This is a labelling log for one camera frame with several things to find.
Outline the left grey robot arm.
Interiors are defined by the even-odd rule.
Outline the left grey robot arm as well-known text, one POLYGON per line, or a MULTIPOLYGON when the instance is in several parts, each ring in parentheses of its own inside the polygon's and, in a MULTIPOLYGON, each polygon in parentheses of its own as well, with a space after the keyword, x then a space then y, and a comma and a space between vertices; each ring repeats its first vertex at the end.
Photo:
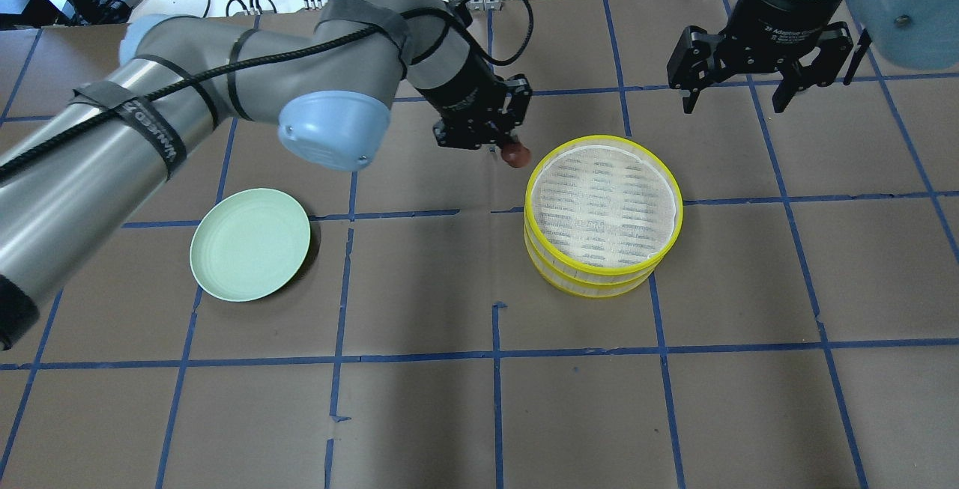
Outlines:
POLYGON ((326 0, 308 37, 196 16, 127 26, 120 67, 2 157, 2 349, 226 118, 275 124, 292 154, 337 171, 375 158, 400 82, 435 108, 441 147, 507 160, 527 77, 470 35, 470 0, 326 0))

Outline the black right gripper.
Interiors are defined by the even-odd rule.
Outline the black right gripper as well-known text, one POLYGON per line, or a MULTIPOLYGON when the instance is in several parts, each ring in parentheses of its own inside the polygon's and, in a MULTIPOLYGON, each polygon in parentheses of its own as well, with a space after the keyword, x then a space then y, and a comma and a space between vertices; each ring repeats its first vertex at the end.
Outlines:
POLYGON ((853 51, 848 25, 806 28, 782 18, 777 11, 739 9, 719 33, 686 26, 667 62, 668 85, 680 89, 683 112, 693 113, 702 90, 746 73, 781 74, 772 94, 777 114, 796 94, 832 84, 853 51))

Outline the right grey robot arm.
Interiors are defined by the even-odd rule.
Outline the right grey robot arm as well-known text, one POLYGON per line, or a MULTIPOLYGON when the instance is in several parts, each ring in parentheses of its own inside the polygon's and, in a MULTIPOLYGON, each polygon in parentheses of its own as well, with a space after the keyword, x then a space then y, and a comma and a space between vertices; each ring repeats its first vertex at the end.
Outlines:
POLYGON ((668 85, 692 113, 702 90, 747 73, 781 76, 775 112, 796 94, 841 77, 849 85, 871 46, 902 68, 957 63, 957 0, 737 0, 726 26, 686 26, 667 63, 668 85))

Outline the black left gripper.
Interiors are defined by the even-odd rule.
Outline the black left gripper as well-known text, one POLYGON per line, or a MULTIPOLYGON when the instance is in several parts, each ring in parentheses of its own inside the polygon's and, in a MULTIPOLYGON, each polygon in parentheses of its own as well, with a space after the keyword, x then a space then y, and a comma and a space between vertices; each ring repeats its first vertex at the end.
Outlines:
POLYGON ((476 84, 453 80, 434 89, 436 144, 443 148, 480 149, 520 145, 516 128, 524 123, 532 97, 525 75, 509 79, 487 76, 476 84))

